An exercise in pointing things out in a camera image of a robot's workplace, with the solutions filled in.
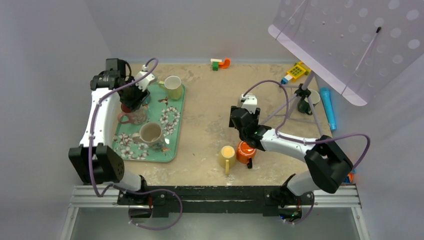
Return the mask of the pink mug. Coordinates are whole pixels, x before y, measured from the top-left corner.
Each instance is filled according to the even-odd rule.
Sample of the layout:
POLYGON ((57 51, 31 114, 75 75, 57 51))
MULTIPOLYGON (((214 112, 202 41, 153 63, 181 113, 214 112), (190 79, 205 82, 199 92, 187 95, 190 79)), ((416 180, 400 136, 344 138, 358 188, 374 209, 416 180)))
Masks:
POLYGON ((147 105, 141 105, 137 110, 130 110, 122 103, 120 108, 121 113, 118 115, 117 120, 121 124, 141 125, 147 120, 147 105))

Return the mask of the tan floral mug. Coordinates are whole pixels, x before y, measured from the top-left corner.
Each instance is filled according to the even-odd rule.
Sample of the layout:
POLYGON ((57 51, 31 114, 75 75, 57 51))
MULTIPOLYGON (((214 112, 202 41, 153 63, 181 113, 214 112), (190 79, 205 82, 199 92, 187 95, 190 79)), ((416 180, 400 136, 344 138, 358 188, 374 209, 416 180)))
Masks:
POLYGON ((160 152, 166 147, 162 126, 156 122, 144 124, 139 133, 132 135, 132 140, 138 144, 146 144, 151 150, 160 152))

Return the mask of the light green mug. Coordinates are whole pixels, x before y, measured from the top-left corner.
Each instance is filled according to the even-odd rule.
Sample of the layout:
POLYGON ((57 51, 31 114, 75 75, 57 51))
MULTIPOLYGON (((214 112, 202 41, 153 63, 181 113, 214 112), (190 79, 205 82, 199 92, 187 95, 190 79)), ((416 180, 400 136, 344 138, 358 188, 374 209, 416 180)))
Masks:
POLYGON ((166 91, 171 100, 177 101, 183 96, 183 84, 178 76, 169 76, 164 81, 159 81, 158 85, 166 91))

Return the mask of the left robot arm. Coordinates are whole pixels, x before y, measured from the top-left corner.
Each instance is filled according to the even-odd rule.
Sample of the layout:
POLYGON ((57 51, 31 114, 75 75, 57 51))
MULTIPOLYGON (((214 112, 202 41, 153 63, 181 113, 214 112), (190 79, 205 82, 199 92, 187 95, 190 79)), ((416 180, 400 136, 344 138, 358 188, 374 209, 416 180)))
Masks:
POLYGON ((130 111, 140 110, 150 92, 147 87, 156 80, 153 70, 159 61, 153 57, 132 75, 129 63, 119 58, 108 58, 105 69, 89 82, 91 107, 87 126, 77 147, 71 147, 68 158, 82 182, 91 185, 95 194, 102 197, 98 185, 105 184, 124 192, 138 205, 146 203, 149 191, 146 181, 125 169, 123 158, 112 148, 114 114, 118 107, 130 111))

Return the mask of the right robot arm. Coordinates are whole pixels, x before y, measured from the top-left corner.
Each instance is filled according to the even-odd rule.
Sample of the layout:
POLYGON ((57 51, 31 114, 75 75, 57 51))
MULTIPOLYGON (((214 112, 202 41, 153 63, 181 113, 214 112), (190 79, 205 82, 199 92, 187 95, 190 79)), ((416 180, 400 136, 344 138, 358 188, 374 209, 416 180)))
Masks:
POLYGON ((307 171, 292 174, 280 187, 280 196, 288 204, 301 195, 315 190, 335 193, 353 169, 353 163, 327 135, 318 139, 283 134, 274 128, 259 124, 260 109, 250 113, 232 106, 229 127, 238 130, 239 138, 251 148, 280 153, 304 162, 307 171))

